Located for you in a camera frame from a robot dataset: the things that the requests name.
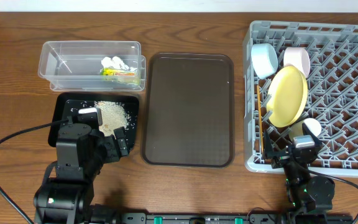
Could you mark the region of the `white cup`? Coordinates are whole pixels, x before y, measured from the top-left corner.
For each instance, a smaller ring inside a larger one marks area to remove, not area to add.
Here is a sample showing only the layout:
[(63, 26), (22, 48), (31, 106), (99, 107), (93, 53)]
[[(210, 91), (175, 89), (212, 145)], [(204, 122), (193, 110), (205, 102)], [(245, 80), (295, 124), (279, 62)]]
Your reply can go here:
[(302, 129), (302, 124), (306, 124), (308, 129), (316, 136), (318, 137), (322, 131), (322, 127), (319, 123), (319, 121), (317, 121), (314, 118), (306, 118), (302, 121), (299, 121), (297, 123), (295, 123), (293, 126), (290, 127), (290, 132), (289, 132), (289, 137), (290, 140), (293, 141), (293, 138), (298, 137), (298, 136), (303, 136), (303, 129)]

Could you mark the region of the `pile of rice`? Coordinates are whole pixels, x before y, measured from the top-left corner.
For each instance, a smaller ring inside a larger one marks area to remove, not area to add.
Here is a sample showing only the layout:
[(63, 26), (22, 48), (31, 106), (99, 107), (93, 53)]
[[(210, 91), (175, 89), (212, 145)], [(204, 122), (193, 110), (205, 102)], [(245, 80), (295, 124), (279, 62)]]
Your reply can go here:
[(99, 130), (105, 136), (114, 135), (114, 130), (117, 128), (124, 127), (125, 130), (128, 130), (132, 126), (131, 117), (125, 111), (124, 103), (96, 101), (94, 105), (101, 110), (103, 124), (99, 127)]

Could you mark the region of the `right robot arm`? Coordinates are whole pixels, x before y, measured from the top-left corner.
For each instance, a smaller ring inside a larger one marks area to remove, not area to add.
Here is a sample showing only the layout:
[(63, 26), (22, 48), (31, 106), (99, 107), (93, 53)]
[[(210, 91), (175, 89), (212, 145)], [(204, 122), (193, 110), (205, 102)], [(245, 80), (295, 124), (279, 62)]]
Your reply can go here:
[(275, 223), (327, 223), (326, 212), (333, 207), (335, 183), (329, 177), (311, 176), (308, 164), (317, 159), (322, 142), (302, 126), (303, 134), (294, 138), (285, 150), (273, 149), (264, 132), (264, 159), (273, 169), (282, 168), (286, 176), (288, 200), (293, 207), (276, 217)]

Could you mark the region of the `green orange snack wrapper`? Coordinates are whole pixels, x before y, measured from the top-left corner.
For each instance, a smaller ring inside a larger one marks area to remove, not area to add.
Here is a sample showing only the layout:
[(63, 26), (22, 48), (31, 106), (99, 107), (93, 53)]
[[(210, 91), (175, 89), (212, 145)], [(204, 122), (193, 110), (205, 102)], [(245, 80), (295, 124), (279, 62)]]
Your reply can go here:
[(134, 77), (135, 72), (113, 68), (103, 68), (100, 75), (107, 77)]

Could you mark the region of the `white tissue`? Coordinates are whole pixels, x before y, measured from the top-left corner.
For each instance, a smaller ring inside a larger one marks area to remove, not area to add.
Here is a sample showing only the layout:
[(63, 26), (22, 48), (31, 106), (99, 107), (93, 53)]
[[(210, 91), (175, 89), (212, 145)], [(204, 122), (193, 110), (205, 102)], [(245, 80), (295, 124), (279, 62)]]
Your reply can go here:
[(124, 71), (127, 71), (127, 72), (135, 72), (135, 71), (137, 71), (137, 68), (128, 66), (118, 56), (114, 56), (113, 58), (110, 58), (110, 57), (103, 58), (102, 61), (101, 61), (101, 65), (103, 66), (103, 68), (111, 68), (111, 69), (115, 69), (115, 70), (124, 70)]

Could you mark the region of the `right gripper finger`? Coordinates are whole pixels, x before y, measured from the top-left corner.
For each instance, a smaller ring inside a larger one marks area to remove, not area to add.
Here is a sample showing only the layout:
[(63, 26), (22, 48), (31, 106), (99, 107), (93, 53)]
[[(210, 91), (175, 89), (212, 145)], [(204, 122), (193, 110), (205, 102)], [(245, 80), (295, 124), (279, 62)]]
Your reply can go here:
[(264, 158), (272, 159), (274, 156), (274, 150), (267, 130), (264, 131), (263, 137), (264, 137)]
[(302, 124), (302, 131), (304, 136), (309, 136), (313, 140), (314, 146), (322, 146), (322, 142), (313, 134), (306, 123)]

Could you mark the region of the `light blue bowl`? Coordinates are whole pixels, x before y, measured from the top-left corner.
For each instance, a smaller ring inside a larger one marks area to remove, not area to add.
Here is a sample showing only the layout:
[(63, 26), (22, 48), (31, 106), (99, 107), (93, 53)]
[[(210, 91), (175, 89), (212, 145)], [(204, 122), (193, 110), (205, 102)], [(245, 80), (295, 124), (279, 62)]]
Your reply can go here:
[(254, 44), (251, 48), (254, 72), (260, 79), (273, 75), (278, 69), (278, 58), (272, 45)]

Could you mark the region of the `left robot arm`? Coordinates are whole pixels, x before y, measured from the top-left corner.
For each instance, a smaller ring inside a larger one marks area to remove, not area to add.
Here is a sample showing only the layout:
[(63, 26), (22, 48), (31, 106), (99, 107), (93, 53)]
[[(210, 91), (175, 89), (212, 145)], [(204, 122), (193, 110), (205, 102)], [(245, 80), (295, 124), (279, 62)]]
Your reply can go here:
[(92, 205), (93, 182), (106, 163), (117, 162), (130, 152), (123, 127), (105, 136), (88, 124), (60, 128), (57, 161), (45, 171), (35, 193), (36, 223), (116, 223), (116, 212)]

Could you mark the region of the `yellow plate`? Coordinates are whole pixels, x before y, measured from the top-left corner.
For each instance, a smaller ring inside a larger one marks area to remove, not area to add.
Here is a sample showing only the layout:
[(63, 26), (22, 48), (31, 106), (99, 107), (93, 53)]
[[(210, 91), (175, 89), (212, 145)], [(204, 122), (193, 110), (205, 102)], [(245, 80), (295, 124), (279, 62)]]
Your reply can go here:
[(305, 76), (294, 66), (282, 68), (273, 78), (268, 95), (271, 98), (266, 105), (272, 114), (272, 125), (283, 128), (293, 124), (302, 114), (308, 96)]

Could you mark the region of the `white bowl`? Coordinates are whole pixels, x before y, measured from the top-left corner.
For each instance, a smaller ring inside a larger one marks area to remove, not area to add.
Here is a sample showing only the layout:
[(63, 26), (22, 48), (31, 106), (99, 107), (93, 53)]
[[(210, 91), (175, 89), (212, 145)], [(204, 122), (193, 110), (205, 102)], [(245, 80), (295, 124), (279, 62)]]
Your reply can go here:
[(294, 66), (308, 78), (311, 68), (308, 52), (302, 47), (287, 47), (284, 51), (283, 66)]

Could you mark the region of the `wooden chopstick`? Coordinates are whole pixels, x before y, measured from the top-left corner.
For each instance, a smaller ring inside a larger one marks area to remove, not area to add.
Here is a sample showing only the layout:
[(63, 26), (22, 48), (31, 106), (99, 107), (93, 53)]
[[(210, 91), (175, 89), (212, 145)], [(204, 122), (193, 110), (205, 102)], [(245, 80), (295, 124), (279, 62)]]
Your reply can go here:
[(264, 138), (263, 138), (263, 130), (262, 130), (262, 110), (261, 110), (261, 102), (260, 102), (260, 87), (257, 85), (257, 109), (258, 109), (258, 119), (259, 119), (259, 138), (260, 138), (260, 153), (263, 156), (264, 154)]

